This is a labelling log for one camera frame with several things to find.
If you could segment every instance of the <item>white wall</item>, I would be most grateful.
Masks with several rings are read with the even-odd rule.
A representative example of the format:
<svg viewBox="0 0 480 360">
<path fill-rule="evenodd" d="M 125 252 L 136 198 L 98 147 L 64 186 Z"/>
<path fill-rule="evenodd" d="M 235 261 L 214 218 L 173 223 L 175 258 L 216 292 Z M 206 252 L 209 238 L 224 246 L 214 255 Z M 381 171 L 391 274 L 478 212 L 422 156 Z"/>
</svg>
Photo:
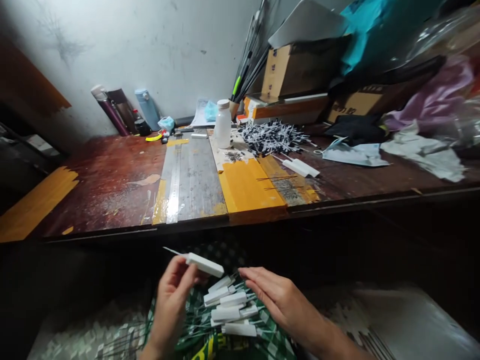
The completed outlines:
<svg viewBox="0 0 480 360">
<path fill-rule="evenodd" d="M 147 88 L 164 115 L 227 98 L 260 0 L 1 0 L 8 36 L 72 104 L 32 125 L 74 151 L 116 130 L 90 88 Z M 298 0 L 270 0 L 272 30 Z"/>
</svg>

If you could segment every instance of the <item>pen holder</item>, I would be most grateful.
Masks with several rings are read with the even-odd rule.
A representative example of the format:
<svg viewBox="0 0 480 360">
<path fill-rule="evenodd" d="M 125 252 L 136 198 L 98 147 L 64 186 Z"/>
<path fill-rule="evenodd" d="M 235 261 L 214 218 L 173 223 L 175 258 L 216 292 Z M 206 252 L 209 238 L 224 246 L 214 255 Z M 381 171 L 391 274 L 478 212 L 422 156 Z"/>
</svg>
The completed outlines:
<svg viewBox="0 0 480 360">
<path fill-rule="evenodd" d="M 232 121 L 237 116 L 237 111 L 239 110 L 239 106 L 240 106 L 240 103 L 230 101 L 230 114 L 231 114 Z"/>
</svg>

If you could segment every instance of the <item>teal fabric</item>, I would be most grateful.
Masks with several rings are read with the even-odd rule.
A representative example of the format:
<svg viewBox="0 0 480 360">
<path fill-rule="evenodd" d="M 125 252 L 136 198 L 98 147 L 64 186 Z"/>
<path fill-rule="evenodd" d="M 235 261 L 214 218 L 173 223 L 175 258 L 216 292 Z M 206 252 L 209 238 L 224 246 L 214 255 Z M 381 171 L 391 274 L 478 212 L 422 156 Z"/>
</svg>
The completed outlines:
<svg viewBox="0 0 480 360">
<path fill-rule="evenodd" d="M 442 0 L 356 0 L 342 15 L 349 21 L 345 34 L 353 39 L 346 50 L 343 75 L 387 59 L 441 5 Z"/>
</svg>

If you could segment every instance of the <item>bottle cap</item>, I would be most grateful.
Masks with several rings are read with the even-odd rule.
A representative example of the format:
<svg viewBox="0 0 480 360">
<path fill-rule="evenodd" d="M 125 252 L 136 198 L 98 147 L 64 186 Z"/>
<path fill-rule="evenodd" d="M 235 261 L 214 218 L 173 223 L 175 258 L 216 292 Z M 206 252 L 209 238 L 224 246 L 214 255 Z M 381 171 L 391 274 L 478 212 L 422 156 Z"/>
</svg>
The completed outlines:
<svg viewBox="0 0 480 360">
<path fill-rule="evenodd" d="M 228 109 L 230 107 L 230 100 L 228 99 L 218 100 L 216 104 L 219 109 Z"/>
<path fill-rule="evenodd" d="M 90 92 L 97 101 L 104 101 L 108 99 L 107 92 L 102 85 L 95 85 L 91 88 Z"/>
</svg>

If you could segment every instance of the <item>blue face mask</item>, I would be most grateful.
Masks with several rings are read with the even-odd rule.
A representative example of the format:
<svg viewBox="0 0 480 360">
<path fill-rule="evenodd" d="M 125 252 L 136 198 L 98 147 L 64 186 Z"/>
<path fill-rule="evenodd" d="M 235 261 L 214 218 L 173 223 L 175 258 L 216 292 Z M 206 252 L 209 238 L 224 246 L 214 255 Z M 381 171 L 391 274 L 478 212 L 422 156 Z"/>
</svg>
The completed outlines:
<svg viewBox="0 0 480 360">
<path fill-rule="evenodd" d="M 218 112 L 219 112 L 219 107 L 213 102 L 209 101 L 205 107 L 205 119 L 208 122 L 214 122 L 215 119 L 217 118 Z"/>
<path fill-rule="evenodd" d="M 175 121 L 170 117 L 162 117 L 162 119 L 158 122 L 158 126 L 160 129 L 165 129 L 169 133 L 172 133 L 175 127 Z"/>
</svg>

